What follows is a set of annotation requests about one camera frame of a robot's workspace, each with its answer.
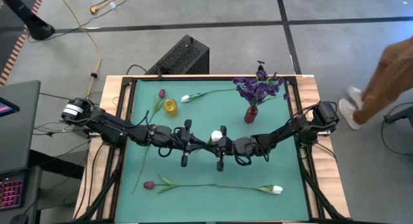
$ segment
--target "black chair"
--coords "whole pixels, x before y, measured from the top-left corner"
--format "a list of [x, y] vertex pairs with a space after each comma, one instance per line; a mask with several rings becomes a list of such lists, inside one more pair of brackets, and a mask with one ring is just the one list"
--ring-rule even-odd
[[413, 127], [413, 106], [408, 107], [400, 112], [397, 112], [391, 116], [385, 116], [386, 123], [392, 124], [399, 119], [408, 118], [410, 125]]

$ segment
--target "red vase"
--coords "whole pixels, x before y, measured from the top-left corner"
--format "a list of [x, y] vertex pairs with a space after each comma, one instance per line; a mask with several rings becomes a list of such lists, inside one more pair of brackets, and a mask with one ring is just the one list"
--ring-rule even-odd
[[258, 114], [257, 107], [248, 107], [247, 112], [245, 113], [244, 121], [245, 123], [251, 124], [254, 122], [256, 116]]

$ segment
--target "white sneaker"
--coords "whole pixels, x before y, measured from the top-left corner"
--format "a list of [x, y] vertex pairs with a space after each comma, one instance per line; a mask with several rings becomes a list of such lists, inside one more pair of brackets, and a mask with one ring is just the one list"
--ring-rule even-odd
[[344, 119], [346, 119], [347, 124], [350, 126], [351, 129], [353, 130], [359, 130], [361, 125], [357, 124], [353, 120], [353, 113], [356, 111], [356, 108], [354, 105], [352, 105], [349, 101], [346, 99], [341, 99], [338, 102], [338, 110], [340, 110], [341, 115], [343, 115]]
[[350, 86], [347, 89], [347, 94], [355, 102], [357, 105], [358, 109], [361, 110], [361, 107], [363, 106], [363, 102], [361, 100], [361, 91], [358, 88], [355, 88], [353, 86]]

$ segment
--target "khaki pants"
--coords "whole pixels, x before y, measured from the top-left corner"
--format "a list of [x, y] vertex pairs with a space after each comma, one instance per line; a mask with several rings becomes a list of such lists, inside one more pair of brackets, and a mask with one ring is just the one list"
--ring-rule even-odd
[[363, 107], [354, 112], [354, 121], [366, 123], [412, 87], [413, 37], [390, 45], [383, 51], [376, 72], [361, 95]]

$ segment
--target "green mat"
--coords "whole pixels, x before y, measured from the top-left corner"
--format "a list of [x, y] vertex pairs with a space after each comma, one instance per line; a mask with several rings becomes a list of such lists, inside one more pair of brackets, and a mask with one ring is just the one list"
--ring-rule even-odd
[[[252, 134], [269, 133], [289, 118], [288, 103], [282, 98], [259, 106], [253, 124], [243, 121], [247, 101], [235, 90], [208, 94], [189, 103], [181, 103], [183, 95], [216, 89], [234, 88], [231, 81], [138, 81], [133, 112], [133, 123], [139, 122], [147, 110], [152, 111], [154, 96], [161, 88], [166, 98], [178, 102], [178, 115], [167, 116], [161, 109], [152, 123], [174, 129], [182, 127], [186, 119], [192, 120], [191, 131], [196, 137], [208, 141], [212, 131], [221, 125], [228, 129], [232, 140]], [[184, 221], [260, 221], [308, 220], [303, 182], [299, 172], [296, 147], [291, 137], [278, 144], [270, 153], [270, 161], [252, 158], [252, 165], [242, 167], [233, 157], [225, 157], [224, 172], [216, 170], [217, 158], [206, 151], [193, 152], [188, 166], [180, 166], [182, 152], [172, 151], [167, 158], [158, 156], [151, 146], [146, 157], [136, 191], [132, 193], [142, 167], [145, 147], [129, 141], [124, 162], [122, 184], [117, 204], [116, 223], [184, 222]], [[143, 188], [146, 181], [162, 183], [162, 176], [181, 184], [233, 185], [260, 187], [278, 185], [282, 195], [253, 190], [217, 187], [181, 187], [157, 194], [163, 187]]]

